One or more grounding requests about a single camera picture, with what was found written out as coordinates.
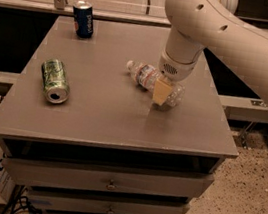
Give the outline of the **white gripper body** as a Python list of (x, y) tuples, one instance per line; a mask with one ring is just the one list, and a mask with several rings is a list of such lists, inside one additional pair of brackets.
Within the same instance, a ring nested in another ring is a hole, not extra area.
[(173, 82), (185, 80), (194, 70), (196, 63), (179, 63), (169, 57), (166, 51), (162, 52), (159, 61), (159, 71)]

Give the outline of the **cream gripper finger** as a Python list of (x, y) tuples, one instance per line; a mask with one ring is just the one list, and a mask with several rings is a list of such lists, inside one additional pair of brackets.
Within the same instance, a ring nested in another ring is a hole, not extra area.
[(168, 99), (174, 86), (165, 77), (158, 78), (155, 81), (154, 92), (153, 92), (153, 102), (157, 105), (162, 105)]

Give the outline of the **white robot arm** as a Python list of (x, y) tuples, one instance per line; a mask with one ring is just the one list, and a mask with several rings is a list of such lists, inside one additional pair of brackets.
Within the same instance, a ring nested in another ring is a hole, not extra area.
[(165, 13), (171, 30), (158, 68), (167, 78), (186, 79), (207, 48), (268, 105), (268, 33), (219, 0), (166, 0)]

